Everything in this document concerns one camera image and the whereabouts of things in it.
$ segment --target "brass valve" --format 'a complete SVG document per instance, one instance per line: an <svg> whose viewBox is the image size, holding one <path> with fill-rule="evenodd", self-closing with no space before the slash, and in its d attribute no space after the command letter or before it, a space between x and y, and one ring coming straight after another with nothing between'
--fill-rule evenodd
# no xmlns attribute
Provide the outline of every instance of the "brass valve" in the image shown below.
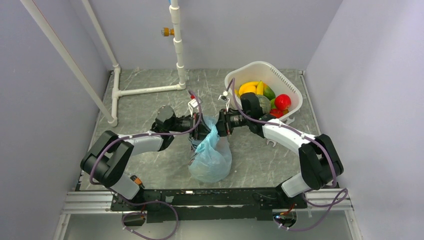
<svg viewBox="0 0 424 240"><path fill-rule="evenodd" d="M169 29L169 28L167 28L167 27L164 27L163 29L162 29L162 36L164 36L164 37L168 37L169 35L172 35L172 36L174 36L174 29Z"/></svg>

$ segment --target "white basket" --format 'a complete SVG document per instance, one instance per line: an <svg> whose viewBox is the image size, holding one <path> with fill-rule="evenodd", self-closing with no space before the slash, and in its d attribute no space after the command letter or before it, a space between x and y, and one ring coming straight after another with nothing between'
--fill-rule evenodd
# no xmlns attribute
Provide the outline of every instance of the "white basket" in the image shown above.
<svg viewBox="0 0 424 240"><path fill-rule="evenodd" d="M247 82L262 81L268 85L275 93L275 96L280 94L287 94L291 99L291 106L288 108L288 113L280 117L280 121L288 120L290 115L299 110L303 103L302 94L297 87L291 83L286 76L284 76L276 67L264 61L254 61L234 70L227 74L225 77L225 87L228 86L231 79L235 78L235 88L239 89L240 86ZM231 106L236 108L233 102L233 89L230 88L229 97ZM235 97L239 106L242 105L239 97Z"/></svg>

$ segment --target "marble floor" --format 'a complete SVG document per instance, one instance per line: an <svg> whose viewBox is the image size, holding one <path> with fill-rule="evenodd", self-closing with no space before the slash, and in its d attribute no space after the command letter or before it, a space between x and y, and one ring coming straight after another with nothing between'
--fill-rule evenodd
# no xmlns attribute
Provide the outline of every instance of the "marble floor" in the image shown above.
<svg viewBox="0 0 424 240"><path fill-rule="evenodd" d="M224 103L218 96L224 90L224 79L233 69L189 69L187 90L191 89L203 100L202 111L207 116L217 116ZM303 105L292 116L290 125L305 133L317 135L318 130L307 99L305 86L297 69L280 70L303 95ZM131 90L177 84L178 73L174 69L123 70L119 88ZM109 111L112 105L113 74L104 96ZM95 129L96 140L104 131L117 134L146 132L155 120L162 105L170 105L177 116L190 114L186 90L123 96L118 101L118 126L111 127L100 116ZM252 134L244 126L237 128L228 138L232 153L229 175L216 183L203 183L193 177L188 169L190 142L186 135L176 136L164 151L147 152L130 158L126 172L137 175L148 189L200 189L200 188L251 188L274 187L300 171L299 158L287 148L266 145L266 140ZM103 186L91 185L88 174L82 176L80 190L102 190Z"/></svg>

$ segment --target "white wall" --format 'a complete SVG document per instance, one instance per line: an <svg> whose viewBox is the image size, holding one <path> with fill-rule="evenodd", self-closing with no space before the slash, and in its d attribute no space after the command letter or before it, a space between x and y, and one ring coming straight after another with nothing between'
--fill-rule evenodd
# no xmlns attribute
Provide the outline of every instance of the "white wall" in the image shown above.
<svg viewBox="0 0 424 240"><path fill-rule="evenodd" d="M424 1L344 0L306 70L364 239L422 239Z"/></svg>
<svg viewBox="0 0 424 240"><path fill-rule="evenodd" d="M179 0L185 66L240 68L266 61L305 69L342 0ZM123 68L175 68L168 0L90 0ZM103 49L80 0L72 5ZM102 54L105 63L110 60Z"/></svg>
<svg viewBox="0 0 424 240"><path fill-rule="evenodd" d="M108 72L70 2L35 2L103 94ZM98 109L21 2L0 5L0 239L48 240Z"/></svg>

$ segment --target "white pipe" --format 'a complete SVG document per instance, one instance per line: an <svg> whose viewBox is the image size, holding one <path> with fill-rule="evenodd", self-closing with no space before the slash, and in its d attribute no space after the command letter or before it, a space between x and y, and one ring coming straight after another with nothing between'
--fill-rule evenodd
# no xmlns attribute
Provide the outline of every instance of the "white pipe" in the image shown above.
<svg viewBox="0 0 424 240"><path fill-rule="evenodd" d="M114 68L118 67L119 64L115 58L114 53L112 52L111 46L108 43L108 40L105 37L105 34L103 33L102 28L100 27L99 21L97 21L96 15L94 14L93 8L89 3L89 0L82 0L82 4L85 7L85 10L88 13L88 16L91 19L91 22L94 25L94 28L98 34L98 37L101 40L101 43L103 44L104 49L106 49L107 55L109 56L110 60L112 61L112 65Z"/></svg>
<svg viewBox="0 0 424 240"><path fill-rule="evenodd" d="M183 41L181 39L181 28L180 28L180 6L178 6L178 0L171 0L169 6L169 13L171 14L171 20L173 24L174 38L173 44L175 46L176 53L176 69L178 70L179 84L183 89L186 88L186 71L184 70L183 61Z"/></svg>
<svg viewBox="0 0 424 240"><path fill-rule="evenodd" d="M119 91L120 96L134 95L134 94L147 94L147 93L157 93L157 92L165 92L170 90L183 90L186 86L181 86L180 84L171 85L171 86L158 86L158 87L149 87L149 88L141 88L134 90L124 90Z"/></svg>
<svg viewBox="0 0 424 240"><path fill-rule="evenodd" d="M119 99L120 74L121 74L121 68L119 66L115 67L113 71L112 118L116 120L116 124L118 124L118 99Z"/></svg>
<svg viewBox="0 0 424 240"><path fill-rule="evenodd" d="M71 54L68 52L66 47L62 44L61 40L56 35L53 28L49 25L47 20L44 18L43 14L41 13L40 9L37 7L36 3L33 0L20 0L20 1L23 4L23 6L26 8L28 13L35 20L35 22L38 24L38 26L41 28L42 32L45 34L48 40L50 40L51 44L54 46L56 51L60 54L62 59L68 65L68 67L73 72L75 77L79 80L79 82L82 84L84 89L93 99L93 101L95 102L97 107L100 109L101 113L105 116L107 121L109 123L113 123L114 121L116 121L112 117L112 115L109 113L108 109L105 107L105 105L103 104L99 96L97 96L96 92L90 85L86 76L84 76L83 72L78 67L77 63L74 61L74 59L72 58Z"/></svg>

